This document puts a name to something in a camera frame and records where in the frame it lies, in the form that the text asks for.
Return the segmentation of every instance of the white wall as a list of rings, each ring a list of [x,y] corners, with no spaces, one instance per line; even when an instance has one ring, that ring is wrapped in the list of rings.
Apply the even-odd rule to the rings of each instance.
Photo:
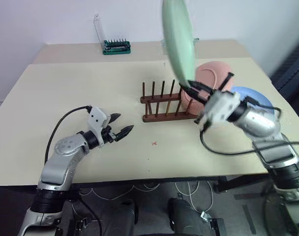
[[[237,39],[270,75],[299,41],[299,0],[188,0],[201,39]],[[97,41],[99,13],[106,36],[163,38],[161,0],[0,0],[0,100],[44,43]]]

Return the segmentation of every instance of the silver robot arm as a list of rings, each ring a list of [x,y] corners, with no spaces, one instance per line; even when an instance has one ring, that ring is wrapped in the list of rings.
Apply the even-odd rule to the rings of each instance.
[[[54,226],[60,223],[62,208],[69,197],[69,189],[78,163],[97,146],[119,141],[132,130],[127,126],[120,133],[111,132],[109,123],[120,114],[106,114],[92,107],[88,119],[89,131],[63,138],[54,147],[52,157],[46,162],[31,207],[26,211],[18,236],[23,236],[30,226]]]
[[[279,117],[264,109],[255,109],[247,103],[257,105],[251,97],[240,100],[238,93],[214,91],[205,102],[205,110],[199,114],[196,123],[201,125],[201,134],[214,123],[232,122],[241,128],[252,140],[263,166],[269,172],[274,188],[287,202],[299,202],[299,155],[288,139],[280,133]]]

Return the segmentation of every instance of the gray carpet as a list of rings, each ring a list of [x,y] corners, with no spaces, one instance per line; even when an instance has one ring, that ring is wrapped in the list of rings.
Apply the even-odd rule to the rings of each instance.
[[[191,190],[195,189],[197,182],[190,182]],[[266,182],[251,186],[229,190],[226,193],[214,193],[214,204],[209,211],[213,218],[223,218],[229,236],[266,236],[262,218],[263,198],[260,192]],[[180,191],[188,193],[186,182],[178,182]],[[113,198],[131,188],[131,185],[95,188],[96,193],[105,197]],[[103,228],[107,225],[111,213],[125,199],[134,199],[139,206],[139,222],[135,225],[135,235],[153,233],[172,233],[167,214],[167,201],[176,197],[178,191],[174,183],[162,183],[156,190],[141,192],[136,189],[127,195],[114,200],[106,201],[96,197],[93,193],[83,196],[83,200],[101,218]],[[25,210],[30,206],[33,195],[19,193],[11,190],[0,189],[0,236],[16,235],[23,220]],[[200,182],[198,191],[192,196],[197,209],[206,209],[210,205],[209,186],[205,181]],[[74,207],[80,216],[91,219],[89,212],[80,204]],[[71,203],[67,202],[63,209],[63,228],[67,227],[68,219],[72,217]],[[206,235],[209,235],[209,227],[205,224]],[[90,222],[89,226],[82,231],[82,235],[97,235],[98,223]]]

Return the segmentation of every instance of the light green plate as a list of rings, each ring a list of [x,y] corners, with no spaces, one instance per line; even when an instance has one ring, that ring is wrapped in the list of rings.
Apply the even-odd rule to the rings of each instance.
[[[174,73],[182,86],[195,80],[192,25],[183,0],[164,0],[163,28],[166,50]]]

